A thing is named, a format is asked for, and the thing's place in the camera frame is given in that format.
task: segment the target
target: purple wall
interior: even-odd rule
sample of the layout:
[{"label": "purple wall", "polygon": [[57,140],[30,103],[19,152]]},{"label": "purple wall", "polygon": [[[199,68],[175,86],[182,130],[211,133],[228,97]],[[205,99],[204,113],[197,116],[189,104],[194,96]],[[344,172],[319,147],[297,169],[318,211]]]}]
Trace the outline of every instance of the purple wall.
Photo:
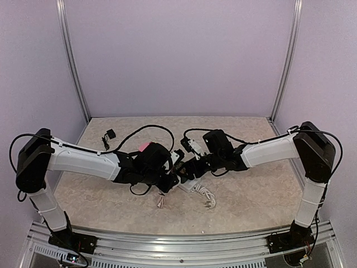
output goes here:
[{"label": "purple wall", "polygon": [[322,216],[331,219],[348,262],[357,252],[357,2],[305,1],[279,130],[310,120],[344,145]]},{"label": "purple wall", "polygon": [[[75,142],[85,127],[61,39],[54,1],[0,3],[0,252],[15,267],[35,219],[27,200],[16,200],[8,160],[12,139],[47,127]],[[26,139],[15,147],[14,156]]]},{"label": "purple wall", "polygon": [[68,1],[94,117],[269,116],[294,0]]}]

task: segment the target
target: black cable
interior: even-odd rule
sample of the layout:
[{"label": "black cable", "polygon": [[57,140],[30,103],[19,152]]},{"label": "black cable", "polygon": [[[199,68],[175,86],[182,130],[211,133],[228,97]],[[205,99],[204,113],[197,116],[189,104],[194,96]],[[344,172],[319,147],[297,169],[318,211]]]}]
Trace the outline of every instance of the black cable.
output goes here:
[{"label": "black cable", "polygon": [[148,186],[148,188],[147,188],[146,191],[145,191],[144,193],[142,193],[142,194],[134,193],[133,190],[132,190],[133,185],[131,185],[129,189],[130,189],[130,192],[131,192],[133,195],[146,195],[146,194],[150,191],[152,185],[147,185],[147,186]]},{"label": "black cable", "polygon": [[221,177],[221,176],[227,174],[228,171],[229,171],[229,170],[226,170],[225,172],[223,172],[223,173],[221,173],[221,174],[214,174],[214,173],[211,171],[211,174],[212,174],[213,176],[215,176],[215,177]]},{"label": "black cable", "polygon": [[36,134],[31,134],[31,133],[24,133],[24,134],[21,134],[21,135],[18,135],[16,138],[13,139],[13,141],[11,142],[10,144],[10,148],[9,148],[9,159],[10,159],[10,164],[11,164],[11,167],[13,169],[13,171],[15,171],[15,173],[17,173],[17,170],[15,168],[15,165],[13,164],[13,161],[12,161],[12,147],[13,145],[15,144],[15,142],[19,139],[19,138],[22,138],[22,137],[36,137],[36,138],[41,138],[45,141],[48,141],[48,142],[53,142],[55,144],[59,144],[57,141],[54,141],[54,140],[51,140],[49,138],[46,138],[46,137],[42,137],[42,136],[39,136],[39,135],[36,135]]},{"label": "black cable", "polygon": [[23,191],[18,191],[18,193],[17,193],[17,200],[19,201],[19,202],[23,202],[23,201],[25,201],[26,200],[26,197],[27,197],[27,194],[25,193],[25,195],[23,196],[23,198],[20,198],[20,194],[21,193],[23,193]]},{"label": "black cable", "polygon": [[80,257],[82,257],[85,260],[85,266],[71,266],[71,267],[77,267],[77,268],[87,268],[89,266],[89,261],[87,260],[86,257],[84,257],[79,250],[75,250],[74,248],[70,247],[69,245],[67,245],[65,242],[63,242],[61,239],[58,238],[58,236],[55,234],[55,232],[50,228],[49,224],[46,222],[46,220],[44,219],[44,222],[47,226],[47,228],[50,230],[50,233],[53,237],[55,237],[65,248],[68,248],[74,252],[76,252]]},{"label": "black cable", "polygon": [[316,246],[317,236],[319,235],[319,223],[317,222],[317,220],[318,220],[319,217],[318,217],[317,213],[318,213],[318,210],[316,211],[316,214],[315,214],[315,225],[316,225],[315,241],[314,241],[314,243],[313,243],[313,245],[312,245],[311,251],[310,251],[310,253],[308,254],[308,256],[311,256],[312,251],[313,251],[313,249],[314,249],[315,246]]},{"label": "black cable", "polygon": [[[185,130],[184,132],[184,137],[187,137],[186,134],[191,132],[191,131],[212,131],[212,129],[209,129],[209,128],[189,128],[188,130]],[[241,140],[239,138],[235,138],[227,133],[224,133],[227,137],[231,138],[232,140],[234,141],[238,141],[240,143],[243,143],[243,144],[250,144],[249,142],[246,142],[244,140]]]},{"label": "black cable", "polygon": [[110,146],[108,144],[108,134],[106,133],[104,137],[102,137],[102,142],[104,143],[104,148],[106,151],[110,149]]},{"label": "black cable", "polygon": [[119,151],[120,148],[124,145],[124,143],[126,143],[127,140],[129,140],[132,136],[134,136],[134,135],[137,134],[138,132],[142,131],[143,129],[149,128],[149,127],[160,128],[160,129],[165,130],[166,132],[168,132],[168,133],[170,134],[171,139],[172,139],[172,144],[171,144],[171,148],[169,149],[169,152],[171,152],[172,149],[173,149],[173,146],[174,146],[174,144],[175,144],[175,138],[174,138],[172,132],[171,132],[168,128],[163,127],[163,126],[160,126],[160,125],[146,125],[146,126],[143,126],[143,127],[139,128],[139,129],[135,130],[133,133],[131,133],[130,135],[128,135],[125,139],[123,139],[123,141],[119,144],[119,146],[118,146],[117,148],[115,148],[114,150],[108,151],[108,152],[102,152],[102,154],[105,155],[105,154],[110,154],[110,153],[112,153],[112,152]]}]

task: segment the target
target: power strip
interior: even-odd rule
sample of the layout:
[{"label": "power strip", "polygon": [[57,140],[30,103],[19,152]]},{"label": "power strip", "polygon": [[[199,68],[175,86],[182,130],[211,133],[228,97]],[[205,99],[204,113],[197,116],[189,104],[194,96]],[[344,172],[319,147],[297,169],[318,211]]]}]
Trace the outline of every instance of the power strip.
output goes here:
[{"label": "power strip", "polygon": [[194,180],[187,180],[184,184],[180,184],[178,187],[184,190],[187,193],[194,192],[194,188],[196,184],[201,182],[201,178],[194,179]]}]

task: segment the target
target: white power cord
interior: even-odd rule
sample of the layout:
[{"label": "white power cord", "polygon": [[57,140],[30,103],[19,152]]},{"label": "white power cord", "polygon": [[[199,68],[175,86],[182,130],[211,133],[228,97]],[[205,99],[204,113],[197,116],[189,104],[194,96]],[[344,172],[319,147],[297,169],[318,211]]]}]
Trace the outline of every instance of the white power cord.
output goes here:
[{"label": "white power cord", "polygon": [[206,187],[203,187],[201,184],[197,183],[193,189],[193,192],[198,192],[201,195],[205,195],[208,201],[205,203],[207,208],[214,208],[216,206],[216,199],[214,194],[210,192]]},{"label": "white power cord", "polygon": [[163,192],[159,192],[159,198],[156,201],[156,206],[158,208],[163,208],[163,206],[165,205],[166,201],[165,201],[165,195],[163,194]]}]

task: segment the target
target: beige speckled surface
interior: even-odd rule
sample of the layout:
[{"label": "beige speckled surface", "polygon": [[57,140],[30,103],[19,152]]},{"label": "beige speckled surface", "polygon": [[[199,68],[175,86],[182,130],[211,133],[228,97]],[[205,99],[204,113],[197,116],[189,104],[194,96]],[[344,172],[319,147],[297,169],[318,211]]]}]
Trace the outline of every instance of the beige speckled surface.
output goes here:
[{"label": "beige speckled surface", "polygon": [[[274,133],[265,118],[259,117],[127,117],[93,118],[79,144],[103,149],[101,137],[112,128],[117,138],[109,140],[115,148],[121,140],[146,124],[169,128],[176,137],[175,148],[187,128],[221,128],[247,141],[265,139]],[[206,149],[204,132],[190,132]],[[169,147],[171,140],[163,130],[148,129],[131,138],[122,148],[134,151],[144,142],[156,141]],[[247,171],[231,171],[220,178],[206,174],[201,184],[216,196],[214,209],[204,206],[198,193],[187,194],[179,188],[166,196],[166,206],[155,204],[157,188],[145,196],[130,193],[128,184],[115,184],[101,178],[64,173],[55,192],[73,225],[119,232],[165,235],[193,235],[252,231],[290,224],[297,212],[301,189],[288,161],[261,165]],[[140,192],[145,185],[136,186]]]}]

